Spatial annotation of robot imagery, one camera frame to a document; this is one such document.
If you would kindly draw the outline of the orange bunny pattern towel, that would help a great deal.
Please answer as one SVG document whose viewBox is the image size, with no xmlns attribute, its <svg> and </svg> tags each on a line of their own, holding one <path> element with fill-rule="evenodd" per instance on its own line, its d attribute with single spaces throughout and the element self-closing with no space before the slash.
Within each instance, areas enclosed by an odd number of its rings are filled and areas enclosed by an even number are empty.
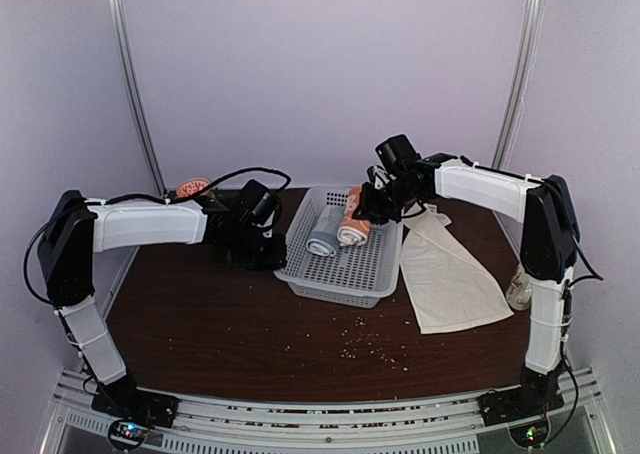
<svg viewBox="0 0 640 454">
<path fill-rule="evenodd" d="M 337 239 L 341 247 L 362 246 L 369 239 L 370 222 L 354 217 L 356 208 L 359 206 L 361 192 L 361 187 L 354 187 L 348 193 L 343 220 L 337 231 Z"/>
</svg>

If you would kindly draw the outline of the white perforated plastic basket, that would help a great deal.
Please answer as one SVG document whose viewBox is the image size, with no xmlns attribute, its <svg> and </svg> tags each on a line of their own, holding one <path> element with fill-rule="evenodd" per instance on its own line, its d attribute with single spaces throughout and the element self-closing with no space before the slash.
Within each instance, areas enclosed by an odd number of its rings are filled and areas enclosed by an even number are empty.
<svg viewBox="0 0 640 454">
<path fill-rule="evenodd" d="M 366 244 L 340 247 L 334 256 L 306 248 L 324 208 L 343 209 L 347 199 L 346 188 L 307 190 L 286 232 L 286 266 L 274 275 L 297 296 L 369 309 L 397 288 L 402 225 L 374 225 Z"/>
</svg>

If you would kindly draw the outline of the cream white towel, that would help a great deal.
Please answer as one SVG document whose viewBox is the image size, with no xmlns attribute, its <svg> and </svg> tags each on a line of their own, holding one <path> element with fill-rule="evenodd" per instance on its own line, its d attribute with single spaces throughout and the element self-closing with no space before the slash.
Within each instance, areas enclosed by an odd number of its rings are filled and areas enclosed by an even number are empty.
<svg viewBox="0 0 640 454">
<path fill-rule="evenodd" d="M 422 335 L 474 329 L 513 315 L 489 271 L 449 232 L 433 204 L 404 221 L 400 268 Z"/>
</svg>

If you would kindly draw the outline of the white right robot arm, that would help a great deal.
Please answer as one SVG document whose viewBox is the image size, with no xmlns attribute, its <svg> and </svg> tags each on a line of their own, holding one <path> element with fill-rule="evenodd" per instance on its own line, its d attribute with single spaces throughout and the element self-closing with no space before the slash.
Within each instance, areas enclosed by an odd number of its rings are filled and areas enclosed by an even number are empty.
<svg viewBox="0 0 640 454">
<path fill-rule="evenodd" d="M 586 257 L 570 191 L 564 178 L 536 178 L 482 166 L 465 156 L 421 156 L 404 134 L 376 148 L 387 180 L 362 186 L 354 216 L 384 225 L 407 218 L 415 204 L 454 199 L 519 223 L 519 262 L 532 285 L 530 337 L 525 370 L 539 376 L 560 371 L 571 323 L 575 265 Z"/>
</svg>

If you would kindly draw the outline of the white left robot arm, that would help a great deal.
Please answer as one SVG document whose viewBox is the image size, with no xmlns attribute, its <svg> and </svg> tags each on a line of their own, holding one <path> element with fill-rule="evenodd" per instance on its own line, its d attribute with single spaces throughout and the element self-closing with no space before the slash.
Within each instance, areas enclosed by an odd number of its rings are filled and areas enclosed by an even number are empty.
<svg viewBox="0 0 640 454">
<path fill-rule="evenodd" d="M 286 265 L 286 242 L 274 232 L 281 212 L 277 193 L 250 180 L 234 196 L 210 192 L 175 198 L 127 194 L 90 199 L 65 192 L 50 219 L 34 234 L 24 256 L 37 256 L 45 292 L 71 343 L 98 384 L 106 403 L 123 418 L 144 407 L 124 359 L 98 312 L 93 257 L 113 249 L 161 244 L 212 244 L 243 269 L 275 271 Z"/>
</svg>

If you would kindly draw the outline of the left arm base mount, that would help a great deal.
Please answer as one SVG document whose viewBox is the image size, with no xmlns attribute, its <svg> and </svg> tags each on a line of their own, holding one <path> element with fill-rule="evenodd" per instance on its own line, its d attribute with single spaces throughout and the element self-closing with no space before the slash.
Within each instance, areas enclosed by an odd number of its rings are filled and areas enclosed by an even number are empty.
<svg viewBox="0 0 640 454">
<path fill-rule="evenodd" d="M 91 408 L 114 417 L 107 441 L 119 452 L 140 448 L 155 428 L 171 428 L 177 414 L 177 397 L 141 390 L 125 377 L 113 384 L 98 382 Z"/>
</svg>

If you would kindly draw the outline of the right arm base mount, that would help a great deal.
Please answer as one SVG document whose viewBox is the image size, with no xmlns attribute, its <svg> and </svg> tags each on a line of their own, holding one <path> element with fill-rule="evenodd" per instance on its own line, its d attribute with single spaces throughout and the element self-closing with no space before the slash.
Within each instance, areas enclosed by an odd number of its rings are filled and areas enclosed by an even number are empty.
<svg viewBox="0 0 640 454">
<path fill-rule="evenodd" d="M 542 448 L 551 438 L 549 414 L 565 406 L 556 381 L 525 382 L 506 390 L 489 390 L 478 398 L 485 427 L 507 425 L 520 448 Z"/>
</svg>

